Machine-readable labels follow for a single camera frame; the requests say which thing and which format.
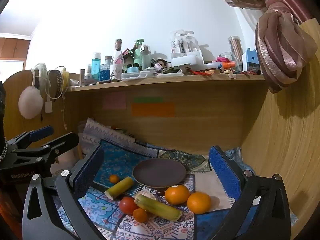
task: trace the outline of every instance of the orange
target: orange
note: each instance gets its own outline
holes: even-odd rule
[[[189,189],[184,185],[169,187],[164,194],[165,200],[171,205],[179,205],[187,201],[190,196]]]
[[[117,184],[120,181],[120,178],[118,175],[110,175],[109,181],[113,184]]]
[[[190,195],[187,206],[195,214],[203,214],[209,211],[211,207],[211,198],[208,194],[195,192]]]
[[[144,209],[142,209],[142,208],[137,208],[137,209],[133,212],[132,216],[133,216],[134,219],[135,219],[137,222],[139,222],[139,223],[144,223],[144,222],[146,222],[146,221],[148,220],[148,214],[147,214],[147,212],[146,212]]]

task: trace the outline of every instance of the red tomato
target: red tomato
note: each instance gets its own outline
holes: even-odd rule
[[[119,209],[127,215],[132,215],[132,213],[139,208],[132,197],[123,197],[120,201]]]

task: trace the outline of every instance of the fluffy white ball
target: fluffy white ball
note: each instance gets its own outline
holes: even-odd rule
[[[26,119],[32,119],[40,114],[43,106],[43,99],[40,91],[35,87],[27,87],[22,91],[18,107],[20,114]]]

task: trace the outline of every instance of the pink sticky note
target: pink sticky note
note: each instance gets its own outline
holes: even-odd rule
[[[104,110],[126,109],[125,92],[112,92],[103,95],[102,108]]]

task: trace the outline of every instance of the metal pivot bolt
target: metal pivot bolt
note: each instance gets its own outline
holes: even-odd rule
[[[279,174],[275,174],[275,175],[273,175],[273,176],[275,177],[276,180],[281,180],[281,179],[282,179]]]
[[[68,176],[69,175],[69,171],[68,170],[65,170],[63,172],[61,172],[61,176],[62,177],[65,177],[65,176]]]
[[[253,175],[252,171],[250,171],[250,170],[245,170],[245,171],[244,171],[244,174],[245,174],[245,176],[247,176],[247,177],[251,177],[251,176]]]
[[[35,175],[32,176],[33,180],[37,180],[38,178],[39,178],[39,174],[35,174]]]

